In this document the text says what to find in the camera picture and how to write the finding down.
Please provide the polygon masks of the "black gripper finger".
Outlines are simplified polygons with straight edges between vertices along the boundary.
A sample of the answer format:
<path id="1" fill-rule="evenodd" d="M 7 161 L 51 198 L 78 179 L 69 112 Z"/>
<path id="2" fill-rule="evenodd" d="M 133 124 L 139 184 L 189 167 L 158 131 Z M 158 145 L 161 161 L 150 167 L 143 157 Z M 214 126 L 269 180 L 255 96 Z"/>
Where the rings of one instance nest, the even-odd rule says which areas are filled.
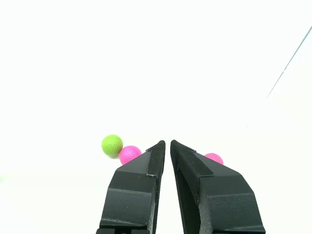
<path id="1" fill-rule="evenodd" d="M 172 140 L 183 231 L 186 234 L 264 234 L 253 190 L 237 171 Z"/>
<path id="2" fill-rule="evenodd" d="M 165 141 L 117 168 L 109 184 L 98 234 L 154 234 Z"/>

